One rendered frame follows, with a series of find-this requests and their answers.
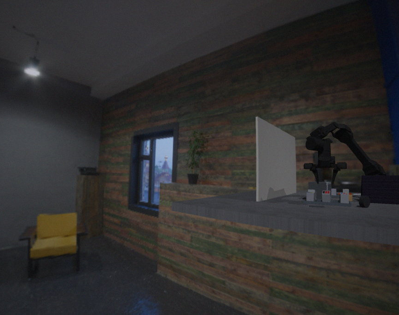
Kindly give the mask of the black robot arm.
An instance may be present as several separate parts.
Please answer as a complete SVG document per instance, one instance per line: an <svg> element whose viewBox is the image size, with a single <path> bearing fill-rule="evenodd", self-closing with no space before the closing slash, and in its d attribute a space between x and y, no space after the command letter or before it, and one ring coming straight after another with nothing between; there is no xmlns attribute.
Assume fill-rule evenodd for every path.
<svg viewBox="0 0 399 315"><path fill-rule="evenodd" d="M335 133L333 130L339 128ZM333 141L328 139L322 139L326 137L329 133L332 133L333 137L338 139L341 143L347 144L347 146L352 150L354 155L359 159L359 161L363 165L363 171L365 175L387 175L381 165L379 165L376 161L370 159L368 155L361 149L358 143L353 139L352 130L346 126L345 124L338 124L336 122L332 122L327 126L320 126L315 129L311 136L306 138L306 148L311 151L331 151L330 143ZM335 156L323 156L323 154L319 155L318 158L319 167L330 167L331 164L335 164Z"/></svg>

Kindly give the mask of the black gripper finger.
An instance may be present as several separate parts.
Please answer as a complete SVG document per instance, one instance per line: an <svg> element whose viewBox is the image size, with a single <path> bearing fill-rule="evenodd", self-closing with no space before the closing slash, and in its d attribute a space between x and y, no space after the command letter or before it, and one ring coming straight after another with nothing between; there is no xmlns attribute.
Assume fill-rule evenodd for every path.
<svg viewBox="0 0 399 315"><path fill-rule="evenodd" d="M338 171L340 171L341 169L333 169L333 177L332 177L332 184L334 183L336 174L338 173Z"/></svg>
<svg viewBox="0 0 399 315"><path fill-rule="evenodd" d="M310 171L313 172L313 174L315 175L316 181L318 183L318 171L316 169L310 169Z"/></svg>

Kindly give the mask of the black cylinder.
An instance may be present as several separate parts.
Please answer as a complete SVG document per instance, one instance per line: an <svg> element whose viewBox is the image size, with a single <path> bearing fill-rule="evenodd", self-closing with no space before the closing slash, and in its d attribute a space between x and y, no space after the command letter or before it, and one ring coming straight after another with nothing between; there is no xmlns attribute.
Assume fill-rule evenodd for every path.
<svg viewBox="0 0 399 315"><path fill-rule="evenodd" d="M359 198L359 205L361 207L367 208L370 205L370 198L369 196L360 196Z"/></svg>

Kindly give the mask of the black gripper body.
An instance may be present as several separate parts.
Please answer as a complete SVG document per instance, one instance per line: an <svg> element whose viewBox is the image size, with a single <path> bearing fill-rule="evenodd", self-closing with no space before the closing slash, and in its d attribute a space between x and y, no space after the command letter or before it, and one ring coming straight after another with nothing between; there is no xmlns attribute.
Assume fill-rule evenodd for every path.
<svg viewBox="0 0 399 315"><path fill-rule="evenodd" d="M329 154L331 156L331 151L318 152L318 158L319 158L320 154L323 154L323 156L327 156L327 154ZM331 164L330 167L325 167L325 166L319 167L319 164L304 163L304 169L316 169L316 168L347 169L347 163L346 162L337 162L337 164Z"/></svg>

